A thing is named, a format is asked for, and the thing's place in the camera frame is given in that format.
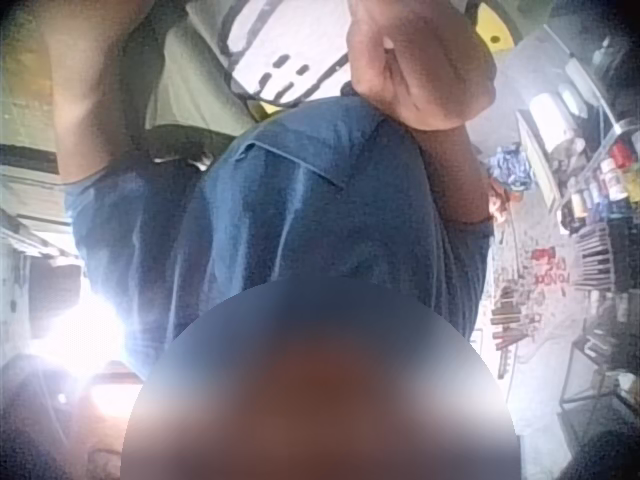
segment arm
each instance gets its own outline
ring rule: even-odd
[[[482,168],[464,128],[495,98],[495,64],[444,0],[352,0],[355,89],[409,127],[444,219],[489,218]]]
[[[120,52],[152,0],[46,1],[37,16],[49,51],[60,176],[87,178],[132,149]]]

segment person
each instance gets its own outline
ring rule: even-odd
[[[225,299],[317,275],[411,296],[468,339],[492,226],[465,123],[492,104],[496,71],[465,18],[445,0],[351,0],[357,95],[257,126],[203,173],[154,163],[127,129],[121,52],[153,3],[38,10],[76,245],[126,326],[129,367],[145,378]]]

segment blue cloth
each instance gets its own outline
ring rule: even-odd
[[[205,173],[137,158],[68,186],[76,245],[125,323],[129,366],[145,377],[202,313],[296,276],[389,287],[469,338],[492,226],[444,223],[421,155],[361,98],[335,98],[258,126]]]

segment blue short-sleeve shirt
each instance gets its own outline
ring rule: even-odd
[[[290,277],[389,287],[469,338],[492,235],[489,222],[441,219],[418,145],[359,97],[261,124],[204,173],[123,161],[68,186],[67,207],[92,288],[124,322],[126,360],[143,377],[200,314]]]

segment shirt sleeve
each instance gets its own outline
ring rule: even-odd
[[[471,338],[487,277],[487,263],[493,223],[487,220],[474,225],[454,222],[444,224],[445,270],[450,305],[460,313],[459,330]]]
[[[180,161],[130,160],[67,185],[66,207],[92,290],[114,307],[125,341],[139,350],[127,345],[128,357],[147,364],[157,346],[136,339],[167,336],[168,258],[200,172]]]

